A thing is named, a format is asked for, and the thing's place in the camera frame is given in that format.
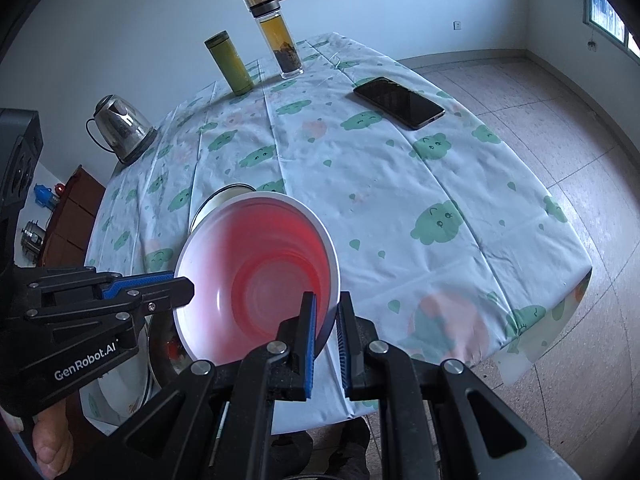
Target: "black phone screen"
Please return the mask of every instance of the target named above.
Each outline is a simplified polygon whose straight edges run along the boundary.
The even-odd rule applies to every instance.
[[[444,109],[398,83],[379,77],[353,90],[412,128],[420,128]]]

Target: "glass bottle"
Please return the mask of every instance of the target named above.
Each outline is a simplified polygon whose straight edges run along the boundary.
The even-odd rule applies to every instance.
[[[284,22],[278,0],[267,0],[249,9],[260,25],[264,39],[269,44],[280,66],[280,75],[289,79],[303,73],[302,62]]]
[[[246,94],[254,87],[254,82],[238,56],[226,30],[209,38],[204,44],[235,95]]]

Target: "bowl rim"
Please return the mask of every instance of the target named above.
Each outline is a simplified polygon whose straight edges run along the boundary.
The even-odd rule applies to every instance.
[[[180,251],[180,256],[178,257],[178,261],[175,265],[174,275],[176,277],[181,276],[180,274],[180,264],[184,258],[184,255],[193,240],[195,239],[198,231],[202,229],[203,225],[208,224],[208,222],[212,221],[214,214],[219,215],[221,211],[224,211],[230,207],[235,206],[241,202],[247,202],[249,200],[259,200],[259,199],[267,199],[273,200],[274,202],[284,202],[285,204],[294,208],[297,212],[301,213],[314,227],[315,231],[318,233],[322,245],[324,246],[324,251],[327,256],[327,260],[329,262],[329,305],[327,307],[326,315],[324,316],[324,321],[322,322],[322,326],[318,335],[316,336],[315,343],[315,357],[318,357],[324,346],[326,345],[329,336],[334,328],[335,317],[338,309],[338,302],[340,301],[340,267],[338,263],[338,254],[335,251],[334,242],[329,235],[326,227],[322,223],[322,221],[318,218],[318,216],[311,211],[305,204],[300,202],[299,200],[285,195],[283,193],[278,193],[274,191],[254,191],[244,193],[242,195],[233,197],[226,202],[219,205],[217,208],[210,211],[197,225],[196,228],[189,234],[187,241],[184,243],[182,250]],[[182,341],[184,349],[187,351],[187,354],[196,361],[197,358],[194,354],[193,350],[190,348],[188,343],[185,341],[184,334],[182,333],[182,328],[180,326],[179,320],[179,311],[181,308],[174,309],[174,323],[176,330],[178,332],[178,336]]]

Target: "green thermos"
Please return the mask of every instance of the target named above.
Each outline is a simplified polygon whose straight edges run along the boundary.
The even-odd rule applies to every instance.
[[[246,94],[254,87],[254,82],[238,56],[226,30],[209,38],[204,44],[235,95]]]

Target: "electric kettle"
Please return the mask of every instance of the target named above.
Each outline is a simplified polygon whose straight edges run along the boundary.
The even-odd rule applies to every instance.
[[[105,148],[89,131],[89,122],[95,121],[100,133],[111,149]],[[140,158],[151,146],[158,132],[133,105],[115,94],[107,95],[95,105],[94,116],[85,126],[94,142],[106,152],[115,153],[118,160],[128,166]]]

